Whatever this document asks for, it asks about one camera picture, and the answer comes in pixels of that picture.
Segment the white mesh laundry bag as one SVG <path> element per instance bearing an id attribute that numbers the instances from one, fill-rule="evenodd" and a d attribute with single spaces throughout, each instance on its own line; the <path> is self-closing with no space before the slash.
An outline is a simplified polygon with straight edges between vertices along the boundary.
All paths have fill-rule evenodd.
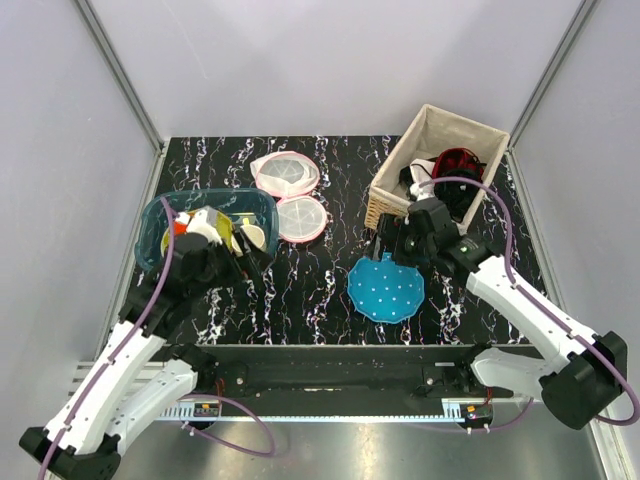
<path id="1" fill-rule="evenodd" d="M 277 199 L 282 240 L 306 243 L 324 231 L 327 211 L 311 196 L 320 170 L 310 158 L 294 151 L 274 152 L 251 162 L 250 171 L 256 187 Z"/>

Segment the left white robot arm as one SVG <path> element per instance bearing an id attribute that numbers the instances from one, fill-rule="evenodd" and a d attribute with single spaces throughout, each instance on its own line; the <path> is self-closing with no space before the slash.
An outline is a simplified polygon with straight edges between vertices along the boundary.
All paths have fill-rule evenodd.
<path id="1" fill-rule="evenodd" d="M 244 232 L 232 237 L 238 252 L 199 233 L 170 238 L 162 262 L 127 294 L 104 349 L 75 393 L 46 425 L 22 434 L 19 445 L 39 463 L 40 478 L 112 478 L 129 444 L 167 407 L 222 386 L 216 357 L 186 344 L 136 394 L 128 393 L 205 293 L 244 282 L 263 291 L 272 256 Z"/>

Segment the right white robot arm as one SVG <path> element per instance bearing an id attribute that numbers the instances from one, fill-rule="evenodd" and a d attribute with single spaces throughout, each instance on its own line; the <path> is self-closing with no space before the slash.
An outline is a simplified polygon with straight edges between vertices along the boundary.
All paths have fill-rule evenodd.
<path id="1" fill-rule="evenodd" d="M 562 424 L 580 430 L 624 392 L 628 346 L 615 332 L 604 335 L 571 318 L 517 274 L 491 242 L 463 234 L 445 204 L 435 198 L 410 205 L 404 216 L 383 213 L 367 252 L 397 265 L 433 265 L 463 284 L 522 333 L 538 358 L 478 347 L 454 371 L 466 396 L 487 387 L 541 401 Z"/>

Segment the red bra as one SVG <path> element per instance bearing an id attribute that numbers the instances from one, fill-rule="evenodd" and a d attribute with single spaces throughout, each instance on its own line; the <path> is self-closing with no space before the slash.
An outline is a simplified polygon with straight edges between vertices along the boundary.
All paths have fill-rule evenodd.
<path id="1" fill-rule="evenodd" d="M 436 158 L 432 177 L 442 177 L 458 169 L 470 170 L 473 174 L 482 176 L 485 167 L 486 164 L 482 163 L 479 157 L 471 150 L 464 147 L 450 148 L 443 151 Z"/>

